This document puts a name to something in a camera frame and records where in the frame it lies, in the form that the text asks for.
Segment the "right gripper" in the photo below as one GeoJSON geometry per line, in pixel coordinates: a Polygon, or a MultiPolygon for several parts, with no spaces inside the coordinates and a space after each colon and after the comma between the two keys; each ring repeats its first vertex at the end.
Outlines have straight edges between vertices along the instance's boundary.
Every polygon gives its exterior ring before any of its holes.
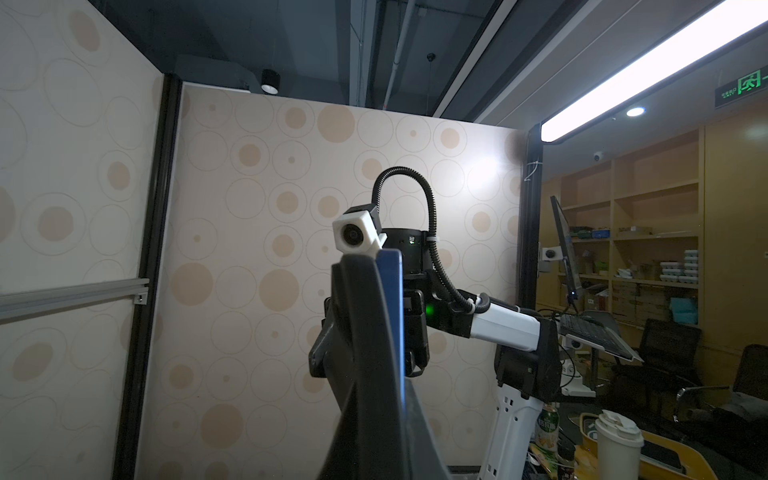
{"type": "MultiPolygon", "coordinates": [[[[351,333],[347,321],[336,312],[332,297],[324,300],[325,317],[321,332],[308,355],[308,369],[312,377],[326,378],[324,360],[331,353],[341,353],[353,361],[351,333]]],[[[405,289],[403,296],[402,354],[404,374],[416,378],[423,374],[430,353],[426,328],[426,303],[421,291],[405,289]]]]}

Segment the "black phone case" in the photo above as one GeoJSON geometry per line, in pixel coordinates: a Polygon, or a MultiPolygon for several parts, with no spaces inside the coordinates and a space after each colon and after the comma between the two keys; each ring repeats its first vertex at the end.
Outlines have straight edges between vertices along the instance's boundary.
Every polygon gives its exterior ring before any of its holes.
{"type": "Polygon", "coordinates": [[[324,360],[341,415],[321,479],[448,479],[420,401],[404,380],[401,413],[392,336],[376,258],[343,255],[331,270],[336,312],[347,321],[353,361],[324,360]]]}

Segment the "blue phone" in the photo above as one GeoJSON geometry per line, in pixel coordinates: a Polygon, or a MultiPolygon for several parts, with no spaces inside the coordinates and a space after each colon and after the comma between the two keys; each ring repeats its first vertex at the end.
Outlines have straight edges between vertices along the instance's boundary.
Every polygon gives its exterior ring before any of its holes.
{"type": "Polygon", "coordinates": [[[376,264],[382,282],[387,306],[389,328],[396,367],[397,399],[402,414],[406,410],[404,320],[403,320],[403,269],[402,255],[397,249],[383,249],[377,254],[376,264]]]}

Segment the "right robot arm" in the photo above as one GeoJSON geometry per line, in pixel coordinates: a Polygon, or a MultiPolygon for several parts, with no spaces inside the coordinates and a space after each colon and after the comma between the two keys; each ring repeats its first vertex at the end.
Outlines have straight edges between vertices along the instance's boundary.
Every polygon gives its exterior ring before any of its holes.
{"type": "MultiPolygon", "coordinates": [[[[401,255],[352,223],[334,229],[342,253],[331,273],[310,374],[328,380],[341,410],[319,478],[448,479],[415,388],[404,372],[401,255]]],[[[497,346],[499,406],[480,475],[519,479],[544,403],[560,391],[557,328],[497,303],[473,320],[471,337],[497,346]]]]}

